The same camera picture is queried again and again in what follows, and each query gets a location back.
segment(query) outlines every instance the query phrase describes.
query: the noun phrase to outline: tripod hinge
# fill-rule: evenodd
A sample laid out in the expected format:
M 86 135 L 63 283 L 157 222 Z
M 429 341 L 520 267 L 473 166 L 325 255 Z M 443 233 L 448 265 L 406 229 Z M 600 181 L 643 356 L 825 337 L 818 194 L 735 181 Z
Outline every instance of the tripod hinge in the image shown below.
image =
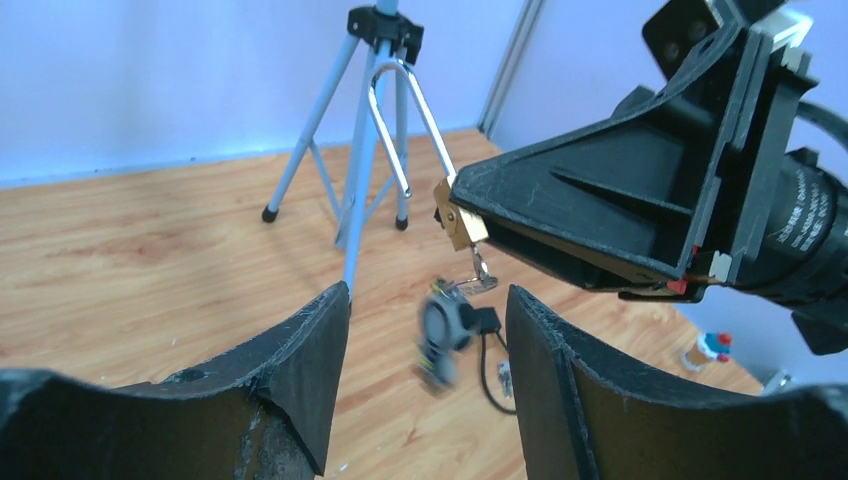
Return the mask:
M 403 61 L 410 65 L 415 65 L 424 39 L 424 27 L 412 23 L 400 13 L 380 13 L 376 7 L 352 9 L 347 16 L 347 31 L 374 49 L 380 44 L 380 40 L 392 42 L 391 55 L 395 55 L 401 48 L 406 48 Z

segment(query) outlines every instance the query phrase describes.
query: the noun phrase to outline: white wall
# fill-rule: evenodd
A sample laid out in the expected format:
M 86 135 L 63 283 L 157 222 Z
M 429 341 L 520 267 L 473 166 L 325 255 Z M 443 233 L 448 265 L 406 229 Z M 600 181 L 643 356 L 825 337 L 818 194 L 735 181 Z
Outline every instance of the white wall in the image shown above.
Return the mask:
M 643 23 L 665 2 L 547 0 L 491 139 L 519 148 L 609 117 L 638 84 L 659 89 L 663 77 L 641 40 Z M 807 99 L 848 116 L 848 3 L 801 2 L 815 25 L 804 43 L 821 85 Z M 848 182 L 848 157 L 829 137 L 798 123 L 790 147 L 821 152 L 821 165 Z M 754 375 L 788 369 L 797 381 L 848 382 L 848 352 L 814 357 L 789 312 L 727 289 L 712 289 L 698 305 L 680 309 L 699 327 L 735 334 L 734 355 Z
M 348 10 L 367 3 L 0 2 L 0 185 L 287 150 Z M 476 124 L 521 4 L 400 2 L 425 27 L 416 72 L 443 129 Z M 351 140 L 365 53 L 361 45 L 319 144 Z M 417 114 L 410 131 L 424 132 Z

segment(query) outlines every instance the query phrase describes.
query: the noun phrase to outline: wood grain surface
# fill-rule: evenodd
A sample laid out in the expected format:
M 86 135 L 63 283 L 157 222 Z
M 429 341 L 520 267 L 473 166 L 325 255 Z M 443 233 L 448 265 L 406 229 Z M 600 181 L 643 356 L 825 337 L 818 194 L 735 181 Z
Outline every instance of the wood grain surface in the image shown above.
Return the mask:
M 475 131 L 445 135 L 462 166 L 497 153 Z M 343 186 L 349 150 L 325 161 Z M 311 157 L 274 224 L 260 213 L 287 156 L 0 192 L 0 367 L 46 367 L 106 386 L 157 382 L 286 319 L 342 275 L 335 219 Z M 359 258 L 354 314 L 333 423 L 329 478 L 525 478 L 515 417 L 495 411 L 459 360 L 455 391 L 430 396 L 415 375 L 416 311 L 436 275 L 471 273 L 433 221 L 441 177 L 427 138 L 410 143 L 410 227 L 394 229 L 390 194 Z M 389 178 L 382 151 L 372 197 Z M 685 373 L 697 332 L 669 305 L 582 292 L 483 248 L 502 286 L 477 298 L 503 315 L 518 284 L 589 333 L 669 372 L 757 394 L 734 364 Z M 489 345 L 490 383 L 505 358 Z

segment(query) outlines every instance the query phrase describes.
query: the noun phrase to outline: black wire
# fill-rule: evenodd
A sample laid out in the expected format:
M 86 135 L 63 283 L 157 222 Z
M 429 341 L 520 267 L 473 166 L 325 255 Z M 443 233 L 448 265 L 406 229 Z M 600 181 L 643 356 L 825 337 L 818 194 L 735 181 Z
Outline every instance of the black wire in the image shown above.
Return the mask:
M 495 335 L 498 337 L 498 340 L 500 340 L 501 345 L 506 348 L 506 342 L 501 336 L 501 332 L 495 332 Z M 492 395 L 492 391 L 489 390 L 489 381 L 486 379 L 486 335 L 480 336 L 480 350 L 480 383 L 483 384 L 483 393 L 486 394 L 486 398 L 489 399 L 489 403 L 494 405 L 499 412 L 506 415 L 515 415 L 515 410 L 501 405 L 497 400 L 495 400 L 494 395 Z

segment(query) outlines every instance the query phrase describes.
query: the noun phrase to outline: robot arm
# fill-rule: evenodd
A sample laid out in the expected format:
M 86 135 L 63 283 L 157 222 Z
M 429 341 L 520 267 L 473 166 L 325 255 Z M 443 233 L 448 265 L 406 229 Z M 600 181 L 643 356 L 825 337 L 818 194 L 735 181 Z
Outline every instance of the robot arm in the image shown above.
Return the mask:
M 445 179 L 454 248 L 631 301 L 728 286 L 792 310 L 814 353 L 848 348 L 848 190 L 816 152 L 786 152 L 796 117 L 846 149 L 848 124 L 801 100 L 817 81 L 783 3 L 669 1 L 643 28 L 666 86 Z

